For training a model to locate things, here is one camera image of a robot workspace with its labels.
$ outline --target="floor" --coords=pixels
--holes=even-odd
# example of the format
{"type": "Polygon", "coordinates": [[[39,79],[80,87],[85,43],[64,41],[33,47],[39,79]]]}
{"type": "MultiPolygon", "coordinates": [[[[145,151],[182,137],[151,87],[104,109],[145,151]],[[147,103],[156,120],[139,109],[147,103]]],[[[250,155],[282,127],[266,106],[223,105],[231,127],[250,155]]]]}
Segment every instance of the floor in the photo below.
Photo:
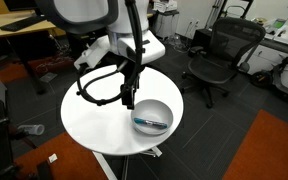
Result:
{"type": "MultiPolygon", "coordinates": [[[[181,73],[187,70],[189,60],[186,53],[166,45],[165,56],[152,65],[182,86],[188,83],[181,79],[181,73]]],[[[48,91],[43,95],[34,92],[29,79],[6,85],[12,123],[45,125],[42,136],[30,137],[36,145],[65,131],[61,101],[76,81],[76,72],[72,67],[54,73],[57,77],[44,83],[48,91]]],[[[128,179],[221,179],[260,109],[288,122],[288,102],[275,91],[254,87],[244,74],[239,74],[227,87],[232,90],[227,98],[214,91],[216,104],[212,109],[206,108],[202,92],[183,94],[182,121],[175,133],[158,146],[162,156],[131,156],[128,179]]],[[[21,141],[13,141],[12,147],[15,158],[30,150],[21,141]]],[[[120,179],[123,157],[104,158],[120,179]]]]}

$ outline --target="black mesh chair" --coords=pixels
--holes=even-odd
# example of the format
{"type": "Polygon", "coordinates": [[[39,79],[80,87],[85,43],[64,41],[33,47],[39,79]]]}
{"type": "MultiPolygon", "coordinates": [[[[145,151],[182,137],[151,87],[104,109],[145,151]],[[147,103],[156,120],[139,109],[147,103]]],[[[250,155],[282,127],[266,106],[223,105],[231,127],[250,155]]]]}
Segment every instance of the black mesh chair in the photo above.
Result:
{"type": "MultiPolygon", "coordinates": [[[[237,64],[241,57],[264,38],[263,27],[244,19],[221,18],[214,23],[209,47],[199,48],[197,57],[189,62],[191,73],[183,72],[183,78],[198,80],[208,95],[207,107],[213,107],[210,87],[229,91],[220,87],[237,75],[237,64]]],[[[184,93],[189,87],[181,88],[184,93]]]]}

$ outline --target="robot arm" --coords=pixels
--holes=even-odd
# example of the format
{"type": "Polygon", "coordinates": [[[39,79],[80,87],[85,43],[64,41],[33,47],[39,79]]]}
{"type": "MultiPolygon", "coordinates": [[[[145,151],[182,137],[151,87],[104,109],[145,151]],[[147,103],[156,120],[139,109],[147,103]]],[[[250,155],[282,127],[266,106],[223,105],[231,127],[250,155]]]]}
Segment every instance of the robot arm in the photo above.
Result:
{"type": "Polygon", "coordinates": [[[134,108],[141,65],[154,61],[165,53],[165,47],[148,30],[149,0],[138,0],[136,3],[135,0],[36,1],[46,18],[65,31],[81,34],[106,27],[108,35],[97,39],[85,50],[74,63],[75,67],[82,74],[85,69],[94,68],[109,51],[134,63],[122,63],[116,72],[95,79],[123,71],[125,83],[117,96],[106,100],[92,98],[87,94],[86,88],[95,80],[90,81],[84,88],[78,80],[80,94],[85,100],[97,105],[122,98],[124,105],[134,108]]]}

